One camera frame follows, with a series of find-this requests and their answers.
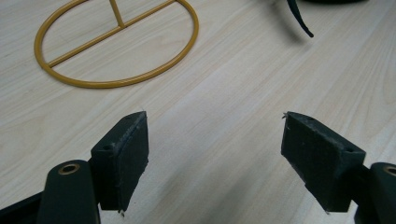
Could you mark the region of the black round object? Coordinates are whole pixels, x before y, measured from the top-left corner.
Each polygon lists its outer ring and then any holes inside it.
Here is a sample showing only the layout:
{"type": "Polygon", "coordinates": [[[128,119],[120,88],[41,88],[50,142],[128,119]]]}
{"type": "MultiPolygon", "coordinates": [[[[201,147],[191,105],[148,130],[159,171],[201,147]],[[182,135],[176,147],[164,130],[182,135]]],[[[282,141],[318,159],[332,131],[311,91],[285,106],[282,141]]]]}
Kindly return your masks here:
{"type": "Polygon", "coordinates": [[[317,3],[317,4],[351,4],[366,0],[305,0],[305,1],[317,3]]]}

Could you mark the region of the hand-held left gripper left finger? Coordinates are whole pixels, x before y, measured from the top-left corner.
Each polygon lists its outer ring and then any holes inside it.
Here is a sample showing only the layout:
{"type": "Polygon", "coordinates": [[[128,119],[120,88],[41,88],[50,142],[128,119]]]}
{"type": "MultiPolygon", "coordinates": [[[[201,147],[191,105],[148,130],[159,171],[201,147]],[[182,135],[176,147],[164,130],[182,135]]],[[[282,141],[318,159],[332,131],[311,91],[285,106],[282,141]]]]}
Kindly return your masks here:
{"type": "Polygon", "coordinates": [[[103,210],[126,211],[149,163],[145,111],[123,117],[92,148],[89,160],[97,202],[103,210]]]}

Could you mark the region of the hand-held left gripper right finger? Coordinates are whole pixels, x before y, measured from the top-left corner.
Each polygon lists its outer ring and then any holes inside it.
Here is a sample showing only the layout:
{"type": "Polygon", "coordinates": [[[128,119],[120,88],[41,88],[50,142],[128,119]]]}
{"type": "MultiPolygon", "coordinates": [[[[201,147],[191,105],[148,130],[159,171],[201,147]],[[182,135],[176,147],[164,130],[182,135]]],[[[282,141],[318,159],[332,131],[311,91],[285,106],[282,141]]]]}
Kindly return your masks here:
{"type": "Polygon", "coordinates": [[[362,167],[365,152],[307,115],[289,111],[285,118],[281,155],[325,211],[347,211],[347,176],[362,167]]]}

